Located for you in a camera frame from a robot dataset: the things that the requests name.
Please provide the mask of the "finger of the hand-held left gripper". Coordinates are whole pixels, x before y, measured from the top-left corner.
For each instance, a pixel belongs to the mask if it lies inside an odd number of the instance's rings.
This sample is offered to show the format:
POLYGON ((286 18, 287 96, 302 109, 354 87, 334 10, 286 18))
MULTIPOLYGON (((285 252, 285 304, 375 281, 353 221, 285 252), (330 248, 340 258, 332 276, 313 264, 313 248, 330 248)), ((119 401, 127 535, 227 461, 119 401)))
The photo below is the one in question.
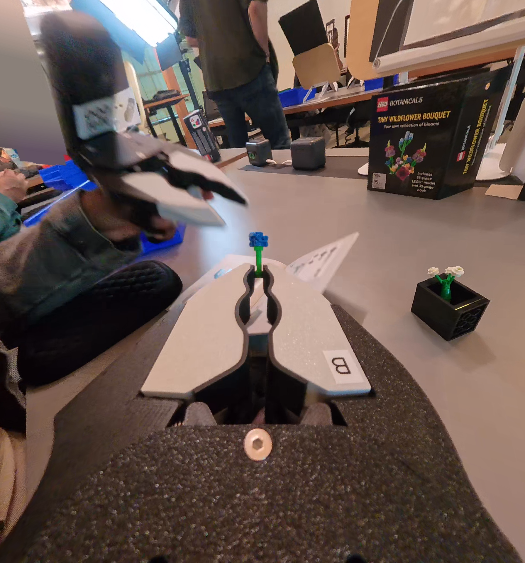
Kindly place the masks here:
POLYGON ((135 172, 156 173, 178 189, 197 187, 203 192, 248 205, 246 195, 222 170, 191 150, 160 152, 136 164, 135 172))
POLYGON ((223 218, 209 203, 172 186, 156 172, 123 175, 123 194, 146 203, 165 220, 214 228, 225 226, 223 218))

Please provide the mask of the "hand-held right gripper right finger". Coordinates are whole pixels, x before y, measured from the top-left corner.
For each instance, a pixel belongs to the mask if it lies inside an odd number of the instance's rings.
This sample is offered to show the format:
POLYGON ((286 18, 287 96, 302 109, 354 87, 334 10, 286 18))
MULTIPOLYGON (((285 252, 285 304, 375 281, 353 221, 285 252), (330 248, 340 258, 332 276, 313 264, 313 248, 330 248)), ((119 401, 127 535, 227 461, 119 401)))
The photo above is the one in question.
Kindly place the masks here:
POLYGON ((264 273, 272 366, 300 382, 304 398, 370 393, 372 385, 323 294, 285 269, 268 265, 264 273))

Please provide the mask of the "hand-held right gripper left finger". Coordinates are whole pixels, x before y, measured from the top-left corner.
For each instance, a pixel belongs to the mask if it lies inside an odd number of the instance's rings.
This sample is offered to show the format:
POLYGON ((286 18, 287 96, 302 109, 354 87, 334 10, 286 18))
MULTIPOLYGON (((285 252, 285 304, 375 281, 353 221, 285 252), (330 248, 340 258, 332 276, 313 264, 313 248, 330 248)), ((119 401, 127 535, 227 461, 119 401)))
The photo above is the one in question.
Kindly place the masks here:
POLYGON ((192 399, 242 367, 247 358, 251 295, 252 264, 243 263, 189 297, 141 393, 192 399))

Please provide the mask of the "person's left forearm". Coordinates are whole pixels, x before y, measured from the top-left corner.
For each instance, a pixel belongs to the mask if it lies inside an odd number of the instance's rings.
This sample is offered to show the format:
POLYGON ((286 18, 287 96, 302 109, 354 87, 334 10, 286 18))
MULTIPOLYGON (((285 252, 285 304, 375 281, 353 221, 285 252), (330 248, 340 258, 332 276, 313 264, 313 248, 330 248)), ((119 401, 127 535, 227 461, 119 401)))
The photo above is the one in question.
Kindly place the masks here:
POLYGON ((97 189, 52 206, 0 242, 0 335, 34 323, 132 262, 140 229, 97 189))

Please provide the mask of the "lego instruction booklet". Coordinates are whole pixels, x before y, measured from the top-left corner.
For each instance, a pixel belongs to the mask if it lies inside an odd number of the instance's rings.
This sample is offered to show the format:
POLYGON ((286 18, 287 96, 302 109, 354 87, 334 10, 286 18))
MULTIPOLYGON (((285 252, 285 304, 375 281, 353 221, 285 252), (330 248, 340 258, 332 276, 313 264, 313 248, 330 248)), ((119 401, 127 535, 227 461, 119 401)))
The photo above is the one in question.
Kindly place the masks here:
MULTIPOLYGON (((349 236, 307 253, 290 264, 284 264, 270 258, 263 258, 262 263, 263 265, 285 269, 294 277, 307 282, 315 290, 323 293, 353 247, 358 236, 359 233, 355 232, 349 236)), ((175 300, 172 307, 174 308, 185 304, 204 286, 209 285, 220 277, 223 277, 240 265, 255 264, 255 259, 254 255, 226 255, 218 264, 216 264, 216 266, 207 271, 194 284, 182 292, 179 298, 175 300)))

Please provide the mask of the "white lego flowers green stem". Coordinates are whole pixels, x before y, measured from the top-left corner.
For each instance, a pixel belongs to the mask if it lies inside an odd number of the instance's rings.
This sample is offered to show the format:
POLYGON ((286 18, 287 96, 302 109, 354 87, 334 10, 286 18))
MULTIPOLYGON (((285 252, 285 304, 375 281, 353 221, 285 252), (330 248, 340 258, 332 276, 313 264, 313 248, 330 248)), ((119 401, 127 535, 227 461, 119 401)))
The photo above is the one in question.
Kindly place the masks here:
POLYGON ((456 278, 461 277, 465 273, 461 266, 449 266, 445 269, 446 278, 441 277, 441 271, 437 267, 430 267, 427 270, 429 278, 436 278, 441 285, 441 297, 447 302, 451 301, 451 285, 456 278))

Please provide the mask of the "black lego box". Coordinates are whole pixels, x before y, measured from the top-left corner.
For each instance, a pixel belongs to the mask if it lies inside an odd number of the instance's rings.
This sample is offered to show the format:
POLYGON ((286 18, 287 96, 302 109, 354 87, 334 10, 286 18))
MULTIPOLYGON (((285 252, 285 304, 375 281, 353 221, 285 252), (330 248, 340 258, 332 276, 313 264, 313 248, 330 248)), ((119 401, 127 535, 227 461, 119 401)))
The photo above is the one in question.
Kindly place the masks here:
POLYGON ((442 298, 441 290, 436 278, 418 283, 411 313, 446 341, 473 332, 490 300, 457 280, 450 285, 449 301, 442 298))

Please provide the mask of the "black lego set carton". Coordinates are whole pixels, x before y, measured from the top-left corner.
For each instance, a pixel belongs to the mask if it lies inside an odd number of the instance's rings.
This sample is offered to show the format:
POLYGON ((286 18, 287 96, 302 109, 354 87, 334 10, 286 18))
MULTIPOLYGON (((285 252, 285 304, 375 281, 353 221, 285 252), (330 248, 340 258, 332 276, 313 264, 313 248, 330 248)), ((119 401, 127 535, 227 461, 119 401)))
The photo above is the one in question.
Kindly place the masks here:
POLYGON ((440 200, 472 188, 506 82, 492 71, 374 96, 367 189, 440 200))

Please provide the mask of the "black box colourful print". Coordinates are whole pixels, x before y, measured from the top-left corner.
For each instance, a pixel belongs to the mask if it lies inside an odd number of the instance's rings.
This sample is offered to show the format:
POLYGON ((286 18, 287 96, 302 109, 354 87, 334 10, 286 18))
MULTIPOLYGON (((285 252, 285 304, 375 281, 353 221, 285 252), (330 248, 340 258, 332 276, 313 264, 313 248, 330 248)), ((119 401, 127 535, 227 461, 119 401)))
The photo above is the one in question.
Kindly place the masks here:
POLYGON ((195 109, 189 113, 184 122, 200 156, 212 163, 220 162, 221 154, 203 109, 195 109))

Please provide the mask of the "bright light panel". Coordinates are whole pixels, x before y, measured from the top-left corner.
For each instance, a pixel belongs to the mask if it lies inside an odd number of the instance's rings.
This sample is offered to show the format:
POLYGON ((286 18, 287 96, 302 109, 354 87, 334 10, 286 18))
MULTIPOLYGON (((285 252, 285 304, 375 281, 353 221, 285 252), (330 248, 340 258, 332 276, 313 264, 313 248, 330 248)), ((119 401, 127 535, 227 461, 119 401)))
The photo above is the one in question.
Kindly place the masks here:
POLYGON ((177 30, 177 18, 158 1, 70 1, 97 19, 125 48, 156 47, 177 30))

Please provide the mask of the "black cube device green mark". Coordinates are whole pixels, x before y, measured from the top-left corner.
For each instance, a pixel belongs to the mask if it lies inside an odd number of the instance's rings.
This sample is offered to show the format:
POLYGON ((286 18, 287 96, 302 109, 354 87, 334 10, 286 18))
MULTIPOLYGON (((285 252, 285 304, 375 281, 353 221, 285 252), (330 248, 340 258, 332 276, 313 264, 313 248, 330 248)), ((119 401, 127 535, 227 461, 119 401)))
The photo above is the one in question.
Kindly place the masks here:
POLYGON ((268 139, 250 140, 245 144, 249 164, 264 167, 274 163, 272 146, 268 139))

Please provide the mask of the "black quilted pad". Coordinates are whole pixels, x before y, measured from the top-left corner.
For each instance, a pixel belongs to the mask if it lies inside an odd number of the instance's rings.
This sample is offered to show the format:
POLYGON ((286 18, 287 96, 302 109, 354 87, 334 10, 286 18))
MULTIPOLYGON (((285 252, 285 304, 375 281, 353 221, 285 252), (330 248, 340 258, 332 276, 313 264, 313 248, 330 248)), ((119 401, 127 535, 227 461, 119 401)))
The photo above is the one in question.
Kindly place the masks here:
POLYGON ((165 311, 181 292, 181 278, 158 261, 111 274, 19 337, 22 381, 43 386, 70 375, 165 311))

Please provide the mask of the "tan and black chair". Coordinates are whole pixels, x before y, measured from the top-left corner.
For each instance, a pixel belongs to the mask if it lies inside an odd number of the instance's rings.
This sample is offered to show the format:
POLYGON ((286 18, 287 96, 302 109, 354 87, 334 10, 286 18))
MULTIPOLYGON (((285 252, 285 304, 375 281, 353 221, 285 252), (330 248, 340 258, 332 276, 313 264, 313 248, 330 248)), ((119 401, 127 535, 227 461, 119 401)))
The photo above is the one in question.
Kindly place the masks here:
POLYGON ((321 86, 323 95, 338 90, 341 69, 336 52, 329 42, 317 1, 308 1, 283 15, 279 24, 294 58, 295 76, 302 88, 321 86))

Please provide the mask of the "cardboard piece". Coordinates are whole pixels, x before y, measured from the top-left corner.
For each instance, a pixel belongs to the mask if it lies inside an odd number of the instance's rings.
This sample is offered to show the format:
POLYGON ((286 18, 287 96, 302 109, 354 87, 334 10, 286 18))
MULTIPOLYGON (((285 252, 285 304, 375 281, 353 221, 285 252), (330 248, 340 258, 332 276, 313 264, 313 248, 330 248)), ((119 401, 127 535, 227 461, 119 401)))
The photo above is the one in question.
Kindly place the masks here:
POLYGON ((521 185, 491 184, 486 189, 485 195, 517 201, 519 199, 522 189, 523 189, 522 184, 521 185))

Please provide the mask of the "white stand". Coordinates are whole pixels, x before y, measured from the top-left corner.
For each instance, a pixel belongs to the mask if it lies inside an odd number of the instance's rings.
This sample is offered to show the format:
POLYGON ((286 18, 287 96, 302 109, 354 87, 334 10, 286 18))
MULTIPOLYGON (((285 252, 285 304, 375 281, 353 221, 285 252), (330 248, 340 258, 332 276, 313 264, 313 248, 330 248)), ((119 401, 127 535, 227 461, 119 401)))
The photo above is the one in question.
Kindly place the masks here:
POLYGON ((505 116, 497 124, 485 150, 477 182, 525 182, 525 57, 520 64, 505 116))

